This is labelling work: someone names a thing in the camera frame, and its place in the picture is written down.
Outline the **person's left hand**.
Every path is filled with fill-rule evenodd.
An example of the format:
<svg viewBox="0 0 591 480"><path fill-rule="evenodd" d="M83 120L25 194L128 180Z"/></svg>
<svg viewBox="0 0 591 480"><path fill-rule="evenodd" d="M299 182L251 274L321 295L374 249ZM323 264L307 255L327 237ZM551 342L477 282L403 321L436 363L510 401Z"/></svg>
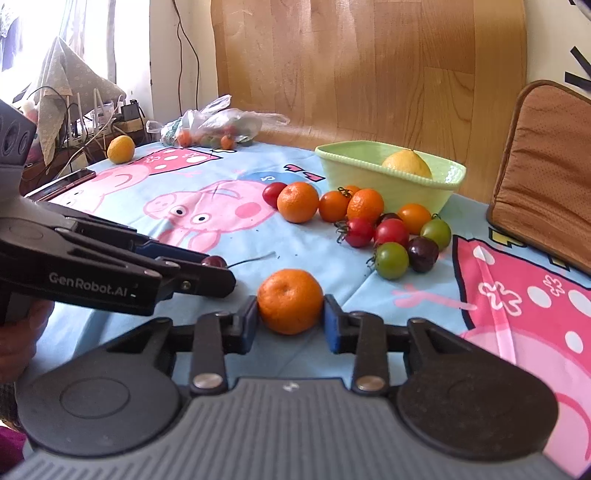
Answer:
<svg viewBox="0 0 591 480"><path fill-rule="evenodd" d="M23 374L35 356L37 341L43 335L53 309L53 302L36 300L25 319L1 327L0 378L2 384L14 383Z"/></svg>

